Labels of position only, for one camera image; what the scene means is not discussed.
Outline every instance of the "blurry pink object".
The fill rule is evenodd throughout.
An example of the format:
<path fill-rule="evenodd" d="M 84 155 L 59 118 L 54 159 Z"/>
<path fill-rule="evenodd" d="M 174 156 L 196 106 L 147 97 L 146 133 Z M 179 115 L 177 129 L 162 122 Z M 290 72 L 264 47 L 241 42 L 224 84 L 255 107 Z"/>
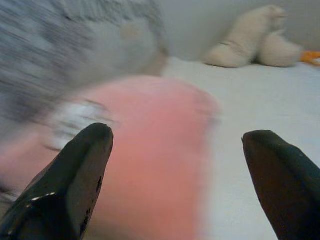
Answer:
<path fill-rule="evenodd" d="M 212 161 L 212 98 L 172 79 L 139 76 L 100 85 L 73 99 L 103 105 L 117 122 L 90 232 L 101 239 L 112 229 L 138 240 L 199 239 L 199 207 Z M 22 191 L 54 159 L 57 152 L 42 144 L 48 130 L 31 126 L 1 149 L 3 186 Z"/>

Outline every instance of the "white bed sheet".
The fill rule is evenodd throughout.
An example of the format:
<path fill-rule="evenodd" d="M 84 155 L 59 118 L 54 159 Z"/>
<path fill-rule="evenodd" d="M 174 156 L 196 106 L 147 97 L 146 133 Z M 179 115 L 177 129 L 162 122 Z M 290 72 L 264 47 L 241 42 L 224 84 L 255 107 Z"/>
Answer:
<path fill-rule="evenodd" d="M 201 240 L 276 240 L 254 190 L 241 139 L 246 132 L 272 130 L 320 166 L 320 69 L 303 63 L 226 69 L 171 58 L 163 76 L 209 92 L 221 107 Z"/>

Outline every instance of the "white wall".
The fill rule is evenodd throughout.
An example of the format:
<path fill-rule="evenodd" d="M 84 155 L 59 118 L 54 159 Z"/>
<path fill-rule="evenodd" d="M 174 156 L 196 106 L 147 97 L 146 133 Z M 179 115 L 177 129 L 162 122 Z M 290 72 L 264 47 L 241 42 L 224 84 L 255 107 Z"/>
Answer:
<path fill-rule="evenodd" d="M 162 8 L 171 55 L 185 60 L 202 56 L 228 32 L 237 16 L 277 4 L 289 12 L 287 37 L 320 51 L 320 0 L 157 0 Z"/>

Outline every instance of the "pink plush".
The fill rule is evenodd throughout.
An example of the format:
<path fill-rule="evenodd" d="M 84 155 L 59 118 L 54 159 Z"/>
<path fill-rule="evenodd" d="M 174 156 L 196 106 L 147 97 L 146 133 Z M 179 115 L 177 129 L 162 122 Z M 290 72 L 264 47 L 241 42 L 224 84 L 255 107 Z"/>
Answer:
<path fill-rule="evenodd" d="M 104 84 L 75 99 L 104 105 L 116 122 L 86 239 L 196 240 L 212 161 L 213 99 L 190 85 L 147 76 Z M 22 191 L 54 159 L 57 152 L 43 144 L 48 136 L 49 128 L 30 126 L 1 149 L 2 186 Z"/>

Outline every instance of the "plush toy foot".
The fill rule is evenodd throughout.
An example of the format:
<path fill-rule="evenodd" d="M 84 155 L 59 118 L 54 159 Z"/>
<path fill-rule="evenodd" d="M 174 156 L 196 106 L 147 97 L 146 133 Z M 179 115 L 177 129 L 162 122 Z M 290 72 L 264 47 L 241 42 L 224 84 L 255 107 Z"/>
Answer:
<path fill-rule="evenodd" d="M 306 51 L 301 62 L 320 67 L 320 51 Z"/>

